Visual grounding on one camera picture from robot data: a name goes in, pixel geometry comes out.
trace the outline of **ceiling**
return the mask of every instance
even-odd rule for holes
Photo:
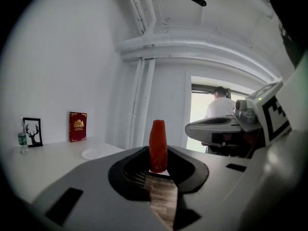
[[[144,0],[143,8],[149,18]],[[206,0],[201,7],[191,0],[153,0],[155,33],[170,28],[212,30],[249,46],[264,55],[288,78],[294,67],[279,32],[279,19],[266,0]]]

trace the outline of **man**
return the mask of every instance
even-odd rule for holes
[[[283,28],[285,49],[296,68],[308,45],[306,0],[270,0]]]
[[[213,96],[214,101],[209,104],[205,118],[232,115],[235,101],[226,98],[226,90],[223,87],[216,87]]]

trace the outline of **black sticker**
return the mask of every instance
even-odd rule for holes
[[[272,87],[274,87],[276,85],[277,85],[277,83],[268,84],[268,85],[262,87],[260,90],[257,90],[256,92],[254,92],[253,94],[251,94],[247,98],[254,100],[254,99],[260,97],[261,95],[263,95],[265,92],[267,92],[269,89],[271,89]]]
[[[262,105],[262,108],[268,126],[269,141],[271,141],[283,132],[290,123],[275,96]]]

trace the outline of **deer antler picture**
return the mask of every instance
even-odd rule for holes
[[[42,143],[41,132],[40,132],[40,119],[36,119],[36,118],[24,118],[24,119],[25,119],[25,123],[27,124],[26,134],[31,139],[31,141],[30,139],[27,139],[28,147],[42,146],[43,143]]]

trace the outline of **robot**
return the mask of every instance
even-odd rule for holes
[[[237,101],[233,115],[186,126],[188,136],[217,147],[241,148],[239,138],[258,133],[245,157],[168,146],[167,170],[178,188],[173,230],[260,230],[305,220],[293,205],[306,195],[307,128],[292,127],[301,116],[285,94],[304,81],[307,59],[285,85],[276,81]],[[46,188],[33,207],[60,230],[168,230],[150,209],[148,171],[147,146],[92,160]]]

